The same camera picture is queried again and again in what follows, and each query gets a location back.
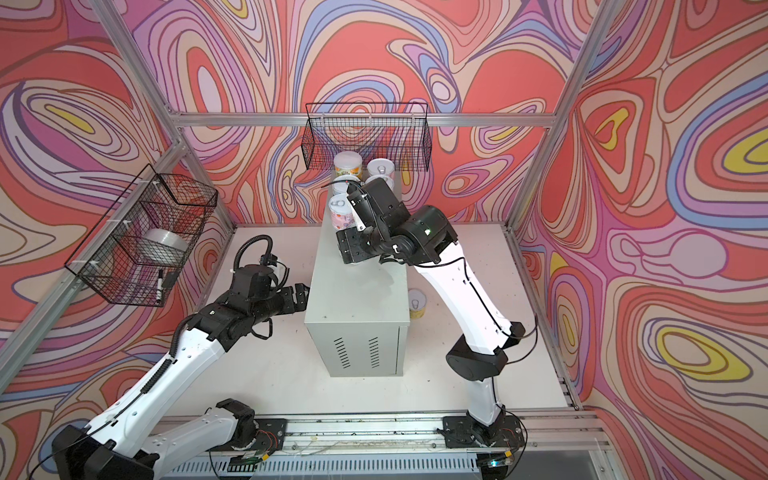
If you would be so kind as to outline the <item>brown label can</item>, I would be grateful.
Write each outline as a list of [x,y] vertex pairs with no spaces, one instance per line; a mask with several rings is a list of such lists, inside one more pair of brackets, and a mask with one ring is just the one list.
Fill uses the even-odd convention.
[[335,195],[346,194],[350,186],[359,183],[360,179],[356,175],[344,174],[336,177],[331,182],[331,188]]

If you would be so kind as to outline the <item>pink label can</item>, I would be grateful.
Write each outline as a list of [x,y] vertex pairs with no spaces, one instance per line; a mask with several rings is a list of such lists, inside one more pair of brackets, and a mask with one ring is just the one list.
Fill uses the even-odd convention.
[[367,164],[370,176],[384,175],[392,178],[395,172],[395,164],[387,158],[374,158]]

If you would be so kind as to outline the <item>green label can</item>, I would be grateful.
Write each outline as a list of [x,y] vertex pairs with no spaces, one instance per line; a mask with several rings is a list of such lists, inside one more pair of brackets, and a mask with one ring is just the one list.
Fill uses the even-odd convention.
[[341,151],[333,158],[333,166],[336,176],[352,175],[362,177],[363,159],[355,151]]

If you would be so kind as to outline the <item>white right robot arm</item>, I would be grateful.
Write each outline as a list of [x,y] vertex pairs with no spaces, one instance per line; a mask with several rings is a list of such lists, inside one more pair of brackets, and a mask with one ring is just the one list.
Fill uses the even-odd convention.
[[506,433],[525,437],[507,425],[495,379],[508,363],[507,349],[527,335],[494,305],[466,258],[447,216],[425,205],[410,212],[386,181],[345,182],[354,224],[337,232],[346,264],[370,259],[410,266],[439,294],[457,321],[461,336],[446,355],[448,366],[467,383],[469,406],[462,416],[444,418],[439,433],[450,448],[493,447]]

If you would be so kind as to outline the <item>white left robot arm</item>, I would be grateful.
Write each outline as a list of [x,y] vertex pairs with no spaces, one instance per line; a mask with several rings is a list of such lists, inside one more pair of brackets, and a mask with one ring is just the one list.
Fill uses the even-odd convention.
[[186,317],[168,352],[120,399],[85,426],[67,426],[55,436],[59,477],[160,479],[210,449],[251,447],[259,435],[255,412],[232,398],[179,427],[153,430],[191,384],[256,325],[305,311],[309,292],[301,283],[252,300],[226,292]]

